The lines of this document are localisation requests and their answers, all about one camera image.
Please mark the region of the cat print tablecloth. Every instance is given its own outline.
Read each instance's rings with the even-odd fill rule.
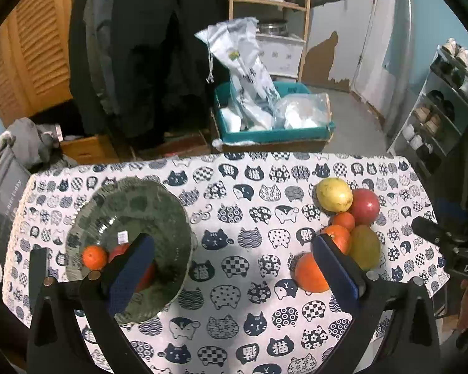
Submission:
[[[126,176],[155,180],[187,211],[198,247],[177,300],[147,322],[122,325],[145,363],[165,374],[305,374],[329,355],[350,323],[330,291],[308,294],[291,278],[329,216],[313,187],[338,176],[373,190],[381,213],[372,229],[382,244],[385,280],[420,276],[430,295],[448,276],[438,250],[413,234],[418,215],[434,219],[427,195],[403,157],[251,152],[181,160],[78,166],[33,175],[9,243],[3,300],[31,323],[28,260],[49,248],[49,272],[66,280],[68,235],[79,210],[101,185]],[[88,322],[78,324],[95,363],[110,371]],[[388,326],[384,315],[374,338]]]

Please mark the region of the bolt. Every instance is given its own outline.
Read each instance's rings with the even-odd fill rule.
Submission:
[[[45,280],[43,280],[43,285],[45,287],[51,286],[54,283],[54,277],[47,277]]]
[[[90,281],[98,280],[101,277],[101,272],[99,270],[94,270],[88,273],[88,279]]]
[[[373,270],[369,270],[367,273],[366,273],[366,277],[369,278],[371,281],[377,281],[378,278],[380,278],[380,276],[378,275],[378,273],[376,271],[373,271]]]
[[[425,282],[423,281],[423,279],[421,277],[414,277],[413,278],[413,282],[418,286],[418,287],[421,287],[425,284]]]

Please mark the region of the green bowl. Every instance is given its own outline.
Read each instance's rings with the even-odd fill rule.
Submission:
[[[68,233],[70,244],[79,244],[67,247],[68,280],[81,280],[90,272],[82,262],[87,246],[98,245],[111,253],[122,231],[128,232],[130,243],[141,232],[155,240],[156,278],[150,287],[133,294],[125,311],[115,315],[119,324],[144,322],[180,294],[197,241],[177,197],[158,182],[127,177],[101,187],[78,211]]]

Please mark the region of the orange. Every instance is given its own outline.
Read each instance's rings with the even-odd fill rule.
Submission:
[[[329,289],[321,270],[317,267],[312,253],[304,254],[298,260],[295,269],[295,280],[304,291],[320,293]]]
[[[342,212],[333,218],[333,225],[340,225],[347,228],[349,232],[355,228],[355,218],[350,212]]]
[[[343,254],[348,254],[350,250],[350,232],[340,225],[331,225],[322,230],[322,233],[327,233],[333,239],[333,242],[341,250]]]
[[[90,245],[83,251],[83,264],[90,270],[101,270],[108,262],[106,251],[96,245]]]

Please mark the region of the pipe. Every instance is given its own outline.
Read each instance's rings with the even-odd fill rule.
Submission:
[[[409,83],[409,76],[413,64],[414,52],[414,31],[413,31],[413,14],[412,14],[412,0],[395,0],[395,20],[402,21],[402,29],[405,31],[405,37],[401,38],[401,46],[399,49],[404,54],[400,59],[400,71],[395,82],[395,88],[390,102],[388,114],[385,117],[385,128],[387,137],[390,142],[393,141],[395,134],[398,132],[402,125],[401,117],[407,113],[406,106],[406,92]]]

